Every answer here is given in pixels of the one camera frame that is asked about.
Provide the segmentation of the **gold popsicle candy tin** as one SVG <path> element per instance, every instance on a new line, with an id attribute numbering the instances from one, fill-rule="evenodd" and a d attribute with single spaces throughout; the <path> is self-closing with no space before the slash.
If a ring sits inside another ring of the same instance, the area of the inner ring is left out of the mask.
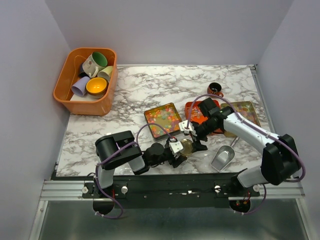
<path id="1" fill-rule="evenodd" d="M 250 101 L 231 102 L 231 104 L 244 118 L 259 127 L 261 126 L 255 108 Z"/>

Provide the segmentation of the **silver metal scoop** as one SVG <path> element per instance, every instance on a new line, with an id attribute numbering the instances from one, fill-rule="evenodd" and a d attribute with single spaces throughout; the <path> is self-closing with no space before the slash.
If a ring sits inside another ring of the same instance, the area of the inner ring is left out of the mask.
<path id="1" fill-rule="evenodd" d="M 216 152 L 210 165 L 218 172 L 221 172 L 231 163 L 234 157 L 235 150 L 229 145 L 223 145 Z"/>

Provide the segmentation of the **orange lollipop tin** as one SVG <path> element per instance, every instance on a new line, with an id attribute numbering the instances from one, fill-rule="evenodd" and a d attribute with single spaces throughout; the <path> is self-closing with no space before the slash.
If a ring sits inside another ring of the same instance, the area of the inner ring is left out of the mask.
<path id="1" fill-rule="evenodd" d="M 184 113 L 185 113 L 185 118 L 182 122 L 182 129 L 180 130 L 184 134 L 195 136 L 194 133 L 195 131 L 192 131 L 192 128 L 195 130 L 195 125 L 197 124 L 202 124 L 206 120 L 208 120 L 208 117 L 204 116 L 199 108 L 199 104 L 201 101 L 196 101 L 192 106 L 192 102 L 187 102 L 184 107 Z M 187 124 L 187 120 L 190 119 L 189 123 L 189 130 L 185 130 L 184 125 Z"/>

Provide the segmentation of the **dark tin of gummies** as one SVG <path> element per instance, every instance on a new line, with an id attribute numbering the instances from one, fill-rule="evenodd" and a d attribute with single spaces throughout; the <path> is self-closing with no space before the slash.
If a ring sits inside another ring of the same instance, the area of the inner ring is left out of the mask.
<path id="1" fill-rule="evenodd" d="M 146 110 L 144 118 L 147 124 L 151 124 L 148 128 L 156 142 L 164 140 L 168 135 L 159 126 L 154 124 L 160 125 L 172 136 L 181 133 L 179 123 L 182 122 L 182 119 L 172 102 Z"/>

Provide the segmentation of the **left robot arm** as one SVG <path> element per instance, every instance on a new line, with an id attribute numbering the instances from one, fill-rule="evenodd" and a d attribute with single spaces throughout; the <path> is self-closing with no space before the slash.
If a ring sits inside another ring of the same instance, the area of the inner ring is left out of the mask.
<path id="1" fill-rule="evenodd" d="M 141 150 L 130 130 L 100 137 L 95 142 L 99 162 L 93 191 L 101 198 L 107 197 L 113 185 L 115 169 L 126 163 L 135 175 L 146 173 L 151 167 L 163 163 L 177 168 L 187 160 L 181 154 L 183 150 L 182 143 L 175 137 L 169 137 L 164 145 L 153 143 L 146 150 Z"/>

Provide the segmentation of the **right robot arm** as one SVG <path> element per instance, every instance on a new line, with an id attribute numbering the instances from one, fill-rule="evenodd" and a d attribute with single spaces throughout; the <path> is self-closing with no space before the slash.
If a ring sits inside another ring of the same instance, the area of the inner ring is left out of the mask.
<path id="1" fill-rule="evenodd" d="M 244 169 L 231 178 L 228 186 L 234 195 L 241 196 L 254 185 L 278 186 L 282 182 L 292 182 L 290 177 L 304 170 L 295 141 L 290 135 L 280 136 L 261 128 L 244 118 L 230 103 L 219 108 L 212 98 L 207 98 L 198 107 L 207 118 L 206 121 L 198 124 L 187 119 L 178 124 L 182 133 L 192 137 L 195 151 L 206 150 L 207 147 L 200 142 L 206 142 L 208 135 L 220 129 L 236 135 L 262 155 L 259 166 Z"/>

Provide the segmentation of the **gold jar lid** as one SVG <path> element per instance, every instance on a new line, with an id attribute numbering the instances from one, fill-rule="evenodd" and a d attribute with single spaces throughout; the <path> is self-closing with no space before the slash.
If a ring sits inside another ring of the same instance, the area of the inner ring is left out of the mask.
<path id="1" fill-rule="evenodd" d="M 183 156 L 190 156 L 193 153 L 193 142 L 190 139 L 182 139 L 181 144 L 183 149 L 180 151 L 180 154 Z"/>

